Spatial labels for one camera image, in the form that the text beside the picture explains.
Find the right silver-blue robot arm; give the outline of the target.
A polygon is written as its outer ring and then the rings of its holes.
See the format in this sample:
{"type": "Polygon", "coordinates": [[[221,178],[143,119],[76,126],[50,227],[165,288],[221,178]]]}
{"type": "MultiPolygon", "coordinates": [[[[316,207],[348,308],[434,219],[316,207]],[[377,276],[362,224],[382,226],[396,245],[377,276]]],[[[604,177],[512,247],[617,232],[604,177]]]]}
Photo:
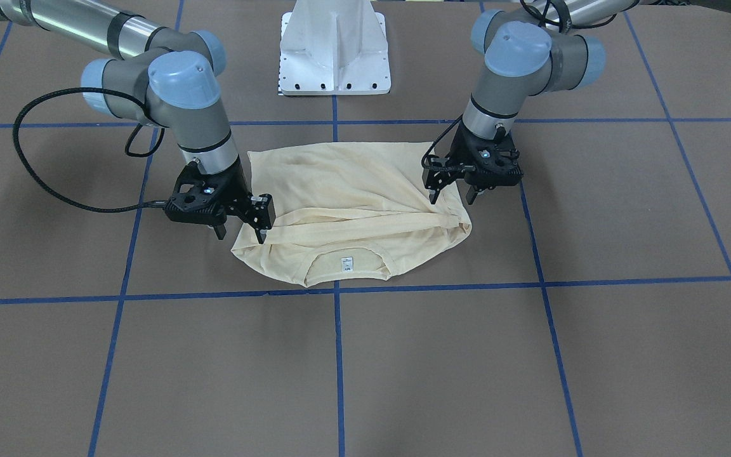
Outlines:
{"type": "Polygon", "coordinates": [[[275,221],[273,199],[255,196],[247,187],[217,82],[226,53],[214,34],[184,34],[100,1],[0,1],[0,22],[55,32],[105,55],[87,64],[78,87],[39,96],[13,122],[18,159],[46,193],[76,208],[102,212],[52,190],[20,145],[20,128],[30,110],[58,96],[83,95],[96,112],[134,121],[136,128],[172,132],[185,158],[168,199],[115,212],[161,208],[171,221],[211,227],[218,239],[225,237],[227,217],[235,216],[264,243],[275,221]]]}

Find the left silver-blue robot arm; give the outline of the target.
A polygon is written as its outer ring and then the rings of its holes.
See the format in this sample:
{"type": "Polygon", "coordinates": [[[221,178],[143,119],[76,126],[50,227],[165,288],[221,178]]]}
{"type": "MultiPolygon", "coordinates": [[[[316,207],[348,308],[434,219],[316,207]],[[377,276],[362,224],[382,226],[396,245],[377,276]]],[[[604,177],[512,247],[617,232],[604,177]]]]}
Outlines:
{"type": "Polygon", "coordinates": [[[600,28],[635,1],[521,2],[516,11],[482,12],[471,30],[473,48],[484,58],[464,112],[452,124],[449,153],[424,153],[424,186],[430,202],[456,180],[470,186],[469,204],[498,186],[523,177],[511,129],[529,96],[573,90],[600,78],[606,52],[581,30],[600,28]]]}

